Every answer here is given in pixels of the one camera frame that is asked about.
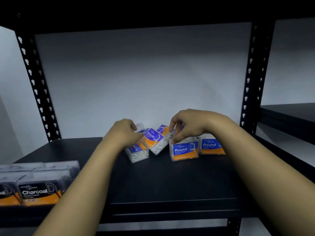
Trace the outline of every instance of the black and orange label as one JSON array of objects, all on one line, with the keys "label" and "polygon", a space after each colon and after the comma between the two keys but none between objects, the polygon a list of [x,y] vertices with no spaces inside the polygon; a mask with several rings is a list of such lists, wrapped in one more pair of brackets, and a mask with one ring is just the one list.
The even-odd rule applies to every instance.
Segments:
[{"label": "black and orange label", "polygon": [[21,199],[15,185],[0,185],[0,206],[18,206]]},{"label": "black and orange label", "polygon": [[61,198],[61,189],[57,182],[19,185],[25,206],[56,204]]}]

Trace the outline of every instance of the right arm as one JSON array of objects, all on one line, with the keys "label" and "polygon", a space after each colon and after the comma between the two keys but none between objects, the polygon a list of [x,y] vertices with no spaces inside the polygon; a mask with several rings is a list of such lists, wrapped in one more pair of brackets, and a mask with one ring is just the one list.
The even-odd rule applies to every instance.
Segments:
[{"label": "right arm", "polygon": [[309,179],[225,115],[187,109],[172,118],[170,132],[176,123],[173,143],[205,132],[214,135],[258,205],[283,235],[315,235],[315,184]]}]

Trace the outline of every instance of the upper shelf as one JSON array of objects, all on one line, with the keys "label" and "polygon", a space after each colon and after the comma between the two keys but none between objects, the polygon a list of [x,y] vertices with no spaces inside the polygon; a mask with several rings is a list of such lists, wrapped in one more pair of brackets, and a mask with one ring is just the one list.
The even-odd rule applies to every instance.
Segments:
[{"label": "upper shelf", "polygon": [[[161,26],[179,26],[179,25],[200,25],[215,23],[235,23],[235,22],[252,22],[259,20],[261,17],[252,14],[231,15],[221,12],[220,15],[207,14],[206,18],[191,17],[184,14],[168,14],[163,12],[163,18],[156,14],[142,14],[136,11],[133,13],[119,12],[111,10],[110,14],[101,13],[83,13],[83,12],[36,12],[25,11],[20,13],[21,20],[27,26],[27,31],[33,34],[46,34],[57,32],[74,32],[74,31],[92,31],[92,30],[113,30],[113,29],[129,29],[143,27],[161,27]],[[313,13],[305,13],[301,15],[292,13],[269,13],[270,19],[292,19],[313,17]],[[0,13],[0,25],[15,29],[16,13]]]},{"label": "upper shelf", "polygon": [[315,144],[315,103],[262,105],[258,121]]},{"label": "upper shelf", "polygon": [[[18,162],[78,160],[82,168],[101,140],[55,140]],[[50,209],[51,206],[0,207],[0,226],[38,226]],[[112,170],[100,223],[257,217],[257,214],[256,204],[227,156],[200,156],[172,162],[167,146],[158,156],[150,154],[149,159],[134,164],[121,152]]]}]

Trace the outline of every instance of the left hand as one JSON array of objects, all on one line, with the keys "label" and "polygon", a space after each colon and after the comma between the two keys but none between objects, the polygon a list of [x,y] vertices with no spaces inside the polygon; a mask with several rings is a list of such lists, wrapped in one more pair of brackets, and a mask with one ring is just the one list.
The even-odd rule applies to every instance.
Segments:
[{"label": "left hand", "polygon": [[136,125],[130,119],[122,119],[114,123],[103,141],[112,139],[121,144],[122,149],[134,145],[143,137],[143,133],[134,132],[137,130]]}]

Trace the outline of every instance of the right hand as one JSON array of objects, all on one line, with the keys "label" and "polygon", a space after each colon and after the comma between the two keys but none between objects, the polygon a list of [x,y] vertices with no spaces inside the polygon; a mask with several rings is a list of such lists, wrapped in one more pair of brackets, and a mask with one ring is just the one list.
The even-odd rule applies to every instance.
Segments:
[{"label": "right hand", "polygon": [[175,136],[172,139],[172,144],[179,143],[188,137],[198,137],[206,132],[212,133],[212,128],[216,125],[217,121],[229,119],[227,116],[203,110],[186,109],[179,111],[171,119],[169,124],[169,132],[175,128]]}]

